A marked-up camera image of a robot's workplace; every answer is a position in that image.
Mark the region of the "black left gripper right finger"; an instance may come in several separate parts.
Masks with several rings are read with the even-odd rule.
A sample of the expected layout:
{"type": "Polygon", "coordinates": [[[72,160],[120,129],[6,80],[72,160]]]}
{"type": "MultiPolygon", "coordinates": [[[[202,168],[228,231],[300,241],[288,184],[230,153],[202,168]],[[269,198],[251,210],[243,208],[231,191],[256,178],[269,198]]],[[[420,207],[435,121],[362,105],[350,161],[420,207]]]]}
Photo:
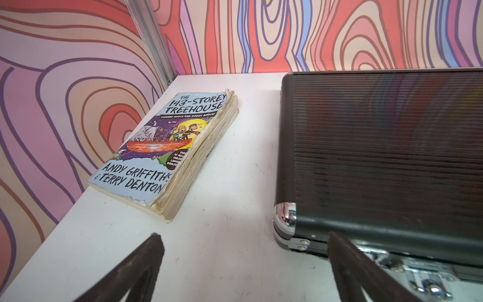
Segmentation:
{"type": "Polygon", "coordinates": [[[339,232],[330,232],[330,261],[341,301],[419,301],[339,232]]]}

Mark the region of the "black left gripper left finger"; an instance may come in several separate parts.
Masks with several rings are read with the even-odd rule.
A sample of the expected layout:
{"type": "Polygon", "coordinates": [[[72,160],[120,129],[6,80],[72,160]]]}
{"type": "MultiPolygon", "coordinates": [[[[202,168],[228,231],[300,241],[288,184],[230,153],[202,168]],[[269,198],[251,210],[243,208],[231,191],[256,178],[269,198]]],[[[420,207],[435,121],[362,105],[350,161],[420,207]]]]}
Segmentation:
{"type": "Polygon", "coordinates": [[[165,254],[162,237],[153,233],[77,301],[151,301],[165,254]]]}

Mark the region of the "black poker set case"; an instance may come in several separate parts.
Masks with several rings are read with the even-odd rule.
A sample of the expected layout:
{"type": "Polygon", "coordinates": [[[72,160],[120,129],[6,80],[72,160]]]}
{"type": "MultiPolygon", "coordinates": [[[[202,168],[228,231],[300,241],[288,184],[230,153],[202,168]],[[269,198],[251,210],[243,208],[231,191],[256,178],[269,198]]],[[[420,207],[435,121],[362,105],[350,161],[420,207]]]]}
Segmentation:
{"type": "Polygon", "coordinates": [[[294,72],[280,92],[274,236],[339,232],[426,301],[482,282],[482,69],[294,72]]]}

